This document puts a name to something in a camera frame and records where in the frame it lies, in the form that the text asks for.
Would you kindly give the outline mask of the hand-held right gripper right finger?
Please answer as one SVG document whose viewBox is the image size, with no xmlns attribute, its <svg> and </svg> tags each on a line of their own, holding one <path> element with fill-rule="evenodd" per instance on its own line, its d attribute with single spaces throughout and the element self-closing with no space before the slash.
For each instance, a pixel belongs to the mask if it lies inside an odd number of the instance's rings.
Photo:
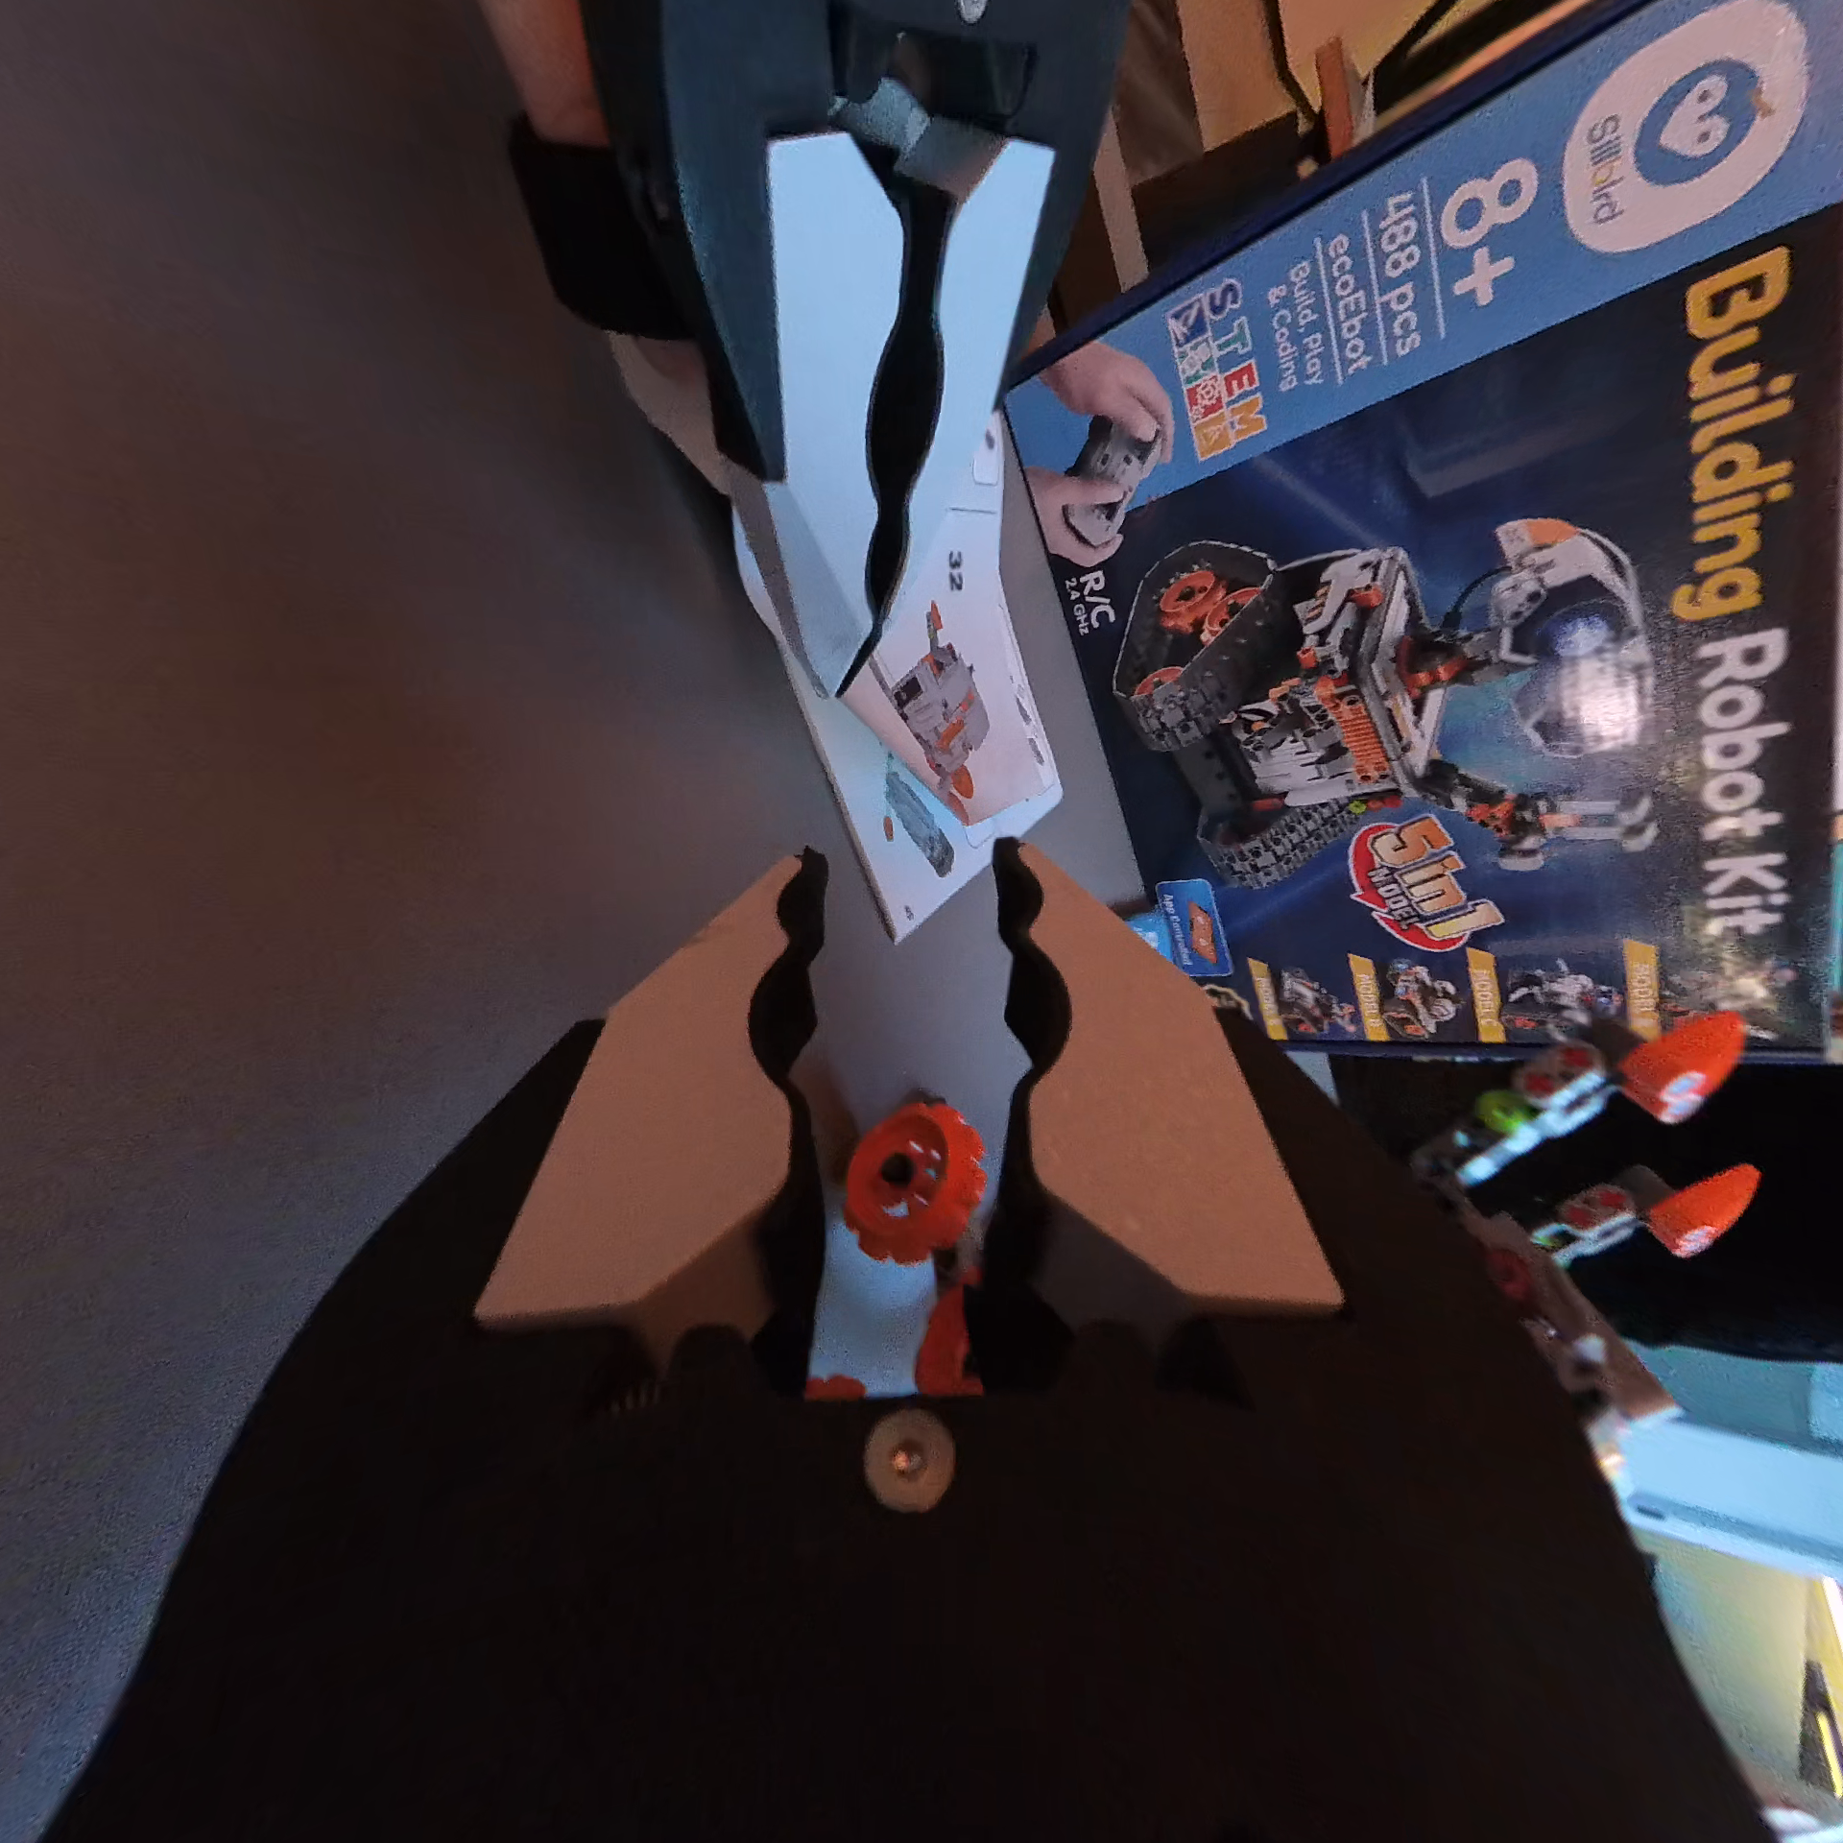
<svg viewBox="0 0 1843 1843">
<path fill-rule="evenodd" d="M 1027 1066 L 982 1233 L 982 1388 L 1050 1390 L 1089 1331 L 1239 1395 L 1234 1321 L 1345 1306 L 1210 1001 L 1035 845 L 992 859 Z"/>
</svg>

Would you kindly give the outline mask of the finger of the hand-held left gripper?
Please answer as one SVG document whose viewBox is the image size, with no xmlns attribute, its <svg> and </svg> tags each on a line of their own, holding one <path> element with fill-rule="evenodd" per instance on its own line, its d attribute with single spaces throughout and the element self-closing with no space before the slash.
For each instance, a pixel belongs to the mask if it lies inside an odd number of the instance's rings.
<svg viewBox="0 0 1843 1843">
<path fill-rule="evenodd" d="M 878 639 L 925 562 L 1006 368 L 1054 152 L 1005 137 L 920 137 L 881 175 L 900 227 L 896 319 L 866 406 Z"/>
<path fill-rule="evenodd" d="M 907 238 L 852 137 L 767 152 L 782 476 L 766 484 L 778 616 L 820 696 L 841 693 L 872 643 L 866 589 L 879 515 L 869 409 L 901 303 Z"/>
</svg>

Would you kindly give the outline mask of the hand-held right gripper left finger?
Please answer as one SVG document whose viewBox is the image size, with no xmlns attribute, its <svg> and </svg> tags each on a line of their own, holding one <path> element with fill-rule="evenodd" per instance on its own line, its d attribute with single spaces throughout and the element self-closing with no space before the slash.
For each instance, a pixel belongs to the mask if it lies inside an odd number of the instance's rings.
<svg viewBox="0 0 1843 1843">
<path fill-rule="evenodd" d="M 703 1328 L 800 1392 L 823 1277 L 814 1038 L 827 860 L 773 864 L 603 1018 L 475 1324 L 613 1326 L 652 1367 Z"/>
</svg>

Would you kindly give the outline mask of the white instruction booklet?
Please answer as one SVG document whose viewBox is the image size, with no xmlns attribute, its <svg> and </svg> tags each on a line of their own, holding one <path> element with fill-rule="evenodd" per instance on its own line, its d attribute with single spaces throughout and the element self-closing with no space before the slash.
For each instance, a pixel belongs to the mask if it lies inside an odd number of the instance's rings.
<svg viewBox="0 0 1843 1843">
<path fill-rule="evenodd" d="M 782 660 L 892 942 L 1062 797 L 1000 581 L 1006 440 L 992 416 L 937 541 L 841 699 Z"/>
</svg>

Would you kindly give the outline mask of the person's left forearm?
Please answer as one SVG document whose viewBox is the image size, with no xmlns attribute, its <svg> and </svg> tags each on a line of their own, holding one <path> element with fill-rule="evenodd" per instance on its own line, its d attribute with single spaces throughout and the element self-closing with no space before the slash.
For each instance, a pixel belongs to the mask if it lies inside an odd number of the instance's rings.
<svg viewBox="0 0 1843 1843">
<path fill-rule="evenodd" d="M 579 2 L 479 2 L 537 139 L 560 148 L 608 148 Z"/>
</svg>

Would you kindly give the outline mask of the grey desk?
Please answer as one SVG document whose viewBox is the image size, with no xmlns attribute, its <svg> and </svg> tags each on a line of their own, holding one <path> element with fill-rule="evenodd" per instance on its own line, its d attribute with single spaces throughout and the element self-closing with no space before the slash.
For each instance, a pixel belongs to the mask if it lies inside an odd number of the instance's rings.
<svg viewBox="0 0 1843 1843">
<path fill-rule="evenodd" d="M 5 1838 L 304 1315 L 565 1027 L 834 862 L 818 1054 L 999 1131 L 723 510 L 560 310 L 474 4 L 5 4 Z"/>
</svg>

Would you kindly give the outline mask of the person's left hand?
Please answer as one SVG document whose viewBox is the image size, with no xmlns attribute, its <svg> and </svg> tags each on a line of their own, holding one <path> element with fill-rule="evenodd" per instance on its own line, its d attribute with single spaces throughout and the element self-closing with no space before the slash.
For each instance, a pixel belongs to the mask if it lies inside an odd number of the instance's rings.
<svg viewBox="0 0 1843 1843">
<path fill-rule="evenodd" d="M 728 462 L 717 445 L 707 365 L 692 338 L 605 337 L 629 400 L 723 500 Z"/>
</svg>

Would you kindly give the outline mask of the black wrist band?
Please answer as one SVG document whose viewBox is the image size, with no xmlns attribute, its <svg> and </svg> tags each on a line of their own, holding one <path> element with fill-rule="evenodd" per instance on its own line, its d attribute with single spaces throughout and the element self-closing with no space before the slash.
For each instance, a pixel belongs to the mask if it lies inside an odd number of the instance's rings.
<svg viewBox="0 0 1843 1843">
<path fill-rule="evenodd" d="M 693 331 L 636 219 L 608 146 L 547 141 L 518 114 L 507 155 L 545 276 L 588 328 L 628 338 L 692 340 Z"/>
</svg>

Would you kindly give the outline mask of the blue robot kit box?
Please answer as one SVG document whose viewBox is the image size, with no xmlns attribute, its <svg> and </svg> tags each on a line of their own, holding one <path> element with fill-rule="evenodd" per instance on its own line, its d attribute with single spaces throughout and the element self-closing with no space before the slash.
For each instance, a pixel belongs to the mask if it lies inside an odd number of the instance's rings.
<svg viewBox="0 0 1843 1843">
<path fill-rule="evenodd" d="M 1590 4 L 1005 400 L 1181 970 L 1838 1050 L 1833 2 Z"/>
</svg>

